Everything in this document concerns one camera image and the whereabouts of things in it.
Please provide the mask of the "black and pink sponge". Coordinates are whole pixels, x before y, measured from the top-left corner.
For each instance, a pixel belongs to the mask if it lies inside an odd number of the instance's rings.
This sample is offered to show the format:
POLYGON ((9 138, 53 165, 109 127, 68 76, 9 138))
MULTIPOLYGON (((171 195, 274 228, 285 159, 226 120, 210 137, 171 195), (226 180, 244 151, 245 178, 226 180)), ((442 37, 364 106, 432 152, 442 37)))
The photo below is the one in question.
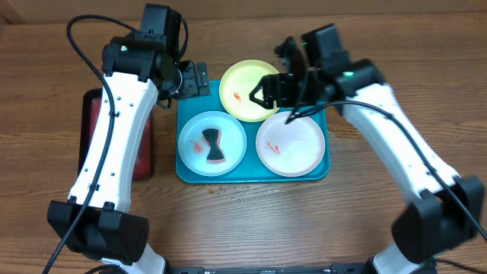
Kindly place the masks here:
POLYGON ((202 131, 202 137, 209 146, 209 153, 206 161, 210 164, 220 164, 225 162, 225 156, 220 148, 221 130, 208 128, 202 131))

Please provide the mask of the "light blue plate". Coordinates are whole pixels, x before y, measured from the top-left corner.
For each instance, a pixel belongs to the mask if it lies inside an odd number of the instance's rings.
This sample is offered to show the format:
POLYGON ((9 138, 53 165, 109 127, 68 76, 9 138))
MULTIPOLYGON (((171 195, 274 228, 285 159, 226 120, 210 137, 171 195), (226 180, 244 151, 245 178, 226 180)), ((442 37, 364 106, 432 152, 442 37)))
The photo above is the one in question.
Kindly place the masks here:
POLYGON ((243 126, 233 116, 221 111, 207 111, 191 118, 178 137, 178 150, 183 163, 193 172, 216 177, 232 171, 247 150, 247 135, 243 126), (206 161, 209 146, 202 137, 208 128, 221 130, 220 148, 225 162, 210 164, 206 161))

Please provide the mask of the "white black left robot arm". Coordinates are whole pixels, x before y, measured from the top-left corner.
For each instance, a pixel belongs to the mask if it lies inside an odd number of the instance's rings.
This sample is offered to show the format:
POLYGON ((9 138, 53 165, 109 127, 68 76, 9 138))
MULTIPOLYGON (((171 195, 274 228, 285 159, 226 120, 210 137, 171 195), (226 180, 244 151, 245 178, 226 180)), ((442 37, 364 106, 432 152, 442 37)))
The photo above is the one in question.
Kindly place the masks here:
POLYGON ((147 218, 130 213, 132 174, 155 105, 206 96, 205 63, 183 59, 189 31, 166 5, 145 6, 139 28, 114 37, 94 70, 103 88, 87 155, 68 198, 49 204, 47 220, 68 248, 121 273, 170 271, 148 243, 147 218))

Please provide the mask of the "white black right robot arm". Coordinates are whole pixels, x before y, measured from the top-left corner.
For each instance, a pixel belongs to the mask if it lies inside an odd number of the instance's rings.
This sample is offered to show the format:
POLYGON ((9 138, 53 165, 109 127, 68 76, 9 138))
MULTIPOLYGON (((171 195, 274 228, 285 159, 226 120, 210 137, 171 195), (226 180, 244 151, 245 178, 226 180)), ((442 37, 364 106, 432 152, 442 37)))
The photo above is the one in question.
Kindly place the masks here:
POLYGON ((433 273, 440 254, 485 235, 482 181, 461 177, 430 148, 375 64, 349 58, 335 25, 305 33, 300 43, 289 37, 274 52, 286 70, 259 80, 257 103, 290 108, 289 122, 335 107, 403 195, 406 208, 392 224, 393 243, 363 263, 363 273, 433 273))

